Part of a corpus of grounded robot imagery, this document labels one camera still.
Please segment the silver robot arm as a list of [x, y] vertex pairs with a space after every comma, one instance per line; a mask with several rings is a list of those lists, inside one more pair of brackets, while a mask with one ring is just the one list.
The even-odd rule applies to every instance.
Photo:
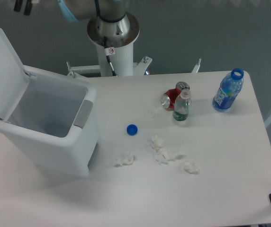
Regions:
[[59, 0], [58, 4], [69, 22], [89, 19], [89, 38], [104, 48], [124, 47], [139, 36], [139, 22], [126, 10], [125, 0]]

